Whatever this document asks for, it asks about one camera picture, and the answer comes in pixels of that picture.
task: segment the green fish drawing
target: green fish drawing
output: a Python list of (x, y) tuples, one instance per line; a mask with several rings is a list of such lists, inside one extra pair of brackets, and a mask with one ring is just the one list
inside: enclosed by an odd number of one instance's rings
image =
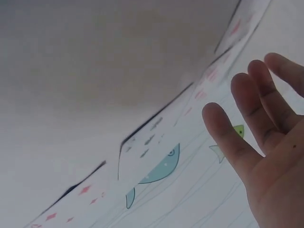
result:
[[(244, 138), (244, 126), (243, 125), (234, 126), (233, 128), (234, 128), (234, 130), (237, 131), (237, 133), (239, 134), (239, 136), (241, 136), (242, 138)], [(225, 155), (220, 150), (219, 146), (214, 145), (214, 146), (210, 146), (209, 148), (211, 150), (213, 150), (214, 153), (218, 156), (218, 161), (221, 164), (223, 162), (224, 158), (225, 158)]]

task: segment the hand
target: hand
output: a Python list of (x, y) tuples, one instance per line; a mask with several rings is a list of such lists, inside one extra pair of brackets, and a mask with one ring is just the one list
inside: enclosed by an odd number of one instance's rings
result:
[(265, 157), (233, 129), (224, 110), (206, 105), (206, 127), (243, 181), (261, 228), (304, 227), (304, 118), (277, 91), (268, 68), (304, 97), (304, 67), (270, 53), (231, 82), (237, 107)]

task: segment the fish eye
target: fish eye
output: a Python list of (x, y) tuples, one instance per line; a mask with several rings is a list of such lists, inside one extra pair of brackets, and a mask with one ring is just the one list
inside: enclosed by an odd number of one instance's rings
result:
[(168, 154), (168, 156), (173, 156), (175, 154), (175, 152), (174, 152), (174, 150), (173, 151), (171, 151), (169, 154)]

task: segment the paper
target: paper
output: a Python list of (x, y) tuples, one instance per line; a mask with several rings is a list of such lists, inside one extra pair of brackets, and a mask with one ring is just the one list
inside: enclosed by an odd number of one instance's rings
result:
[(220, 56), (242, 38), (254, 31), (270, 1), (271, 0), (240, 1), (228, 29), (216, 48), (216, 56)]
[[(218, 91), (199, 106), (218, 102), (239, 134), (254, 142), (229, 87)], [(216, 144), (200, 112), (179, 123), (171, 134), (177, 139), (171, 152), (92, 227), (257, 227), (244, 186), (227, 160), (214, 151)]]
[(241, 1), (217, 50), (220, 57), (202, 79), (123, 143), (117, 180), (104, 166), (25, 227), (257, 227), (244, 186), (209, 136), (201, 109), (218, 102), (259, 151), (229, 88), (217, 86), (268, 4)]
[(118, 180), (121, 183), (140, 181), (142, 175), (148, 173), (161, 161), (165, 151), (174, 146), (170, 141), (165, 140), (166, 134), (176, 123), (193, 89), (193, 85), (187, 87), (169, 106), (123, 142), (117, 167)]

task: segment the finger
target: finger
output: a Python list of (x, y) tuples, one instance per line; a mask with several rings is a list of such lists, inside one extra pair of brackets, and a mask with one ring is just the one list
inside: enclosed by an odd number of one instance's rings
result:
[(252, 169), (263, 158), (234, 130), (224, 110), (215, 103), (203, 108), (207, 130), (244, 183)]
[(254, 60), (248, 73), (255, 81), (261, 103), (279, 130), (288, 133), (302, 118), (288, 105), (277, 91), (270, 72), (262, 61)]
[(268, 154), (284, 134), (278, 132), (263, 108), (254, 81), (247, 74), (238, 74), (232, 79), (231, 92), (257, 144)]
[(287, 82), (300, 96), (304, 97), (304, 67), (277, 54), (265, 56), (265, 63), (280, 79)]

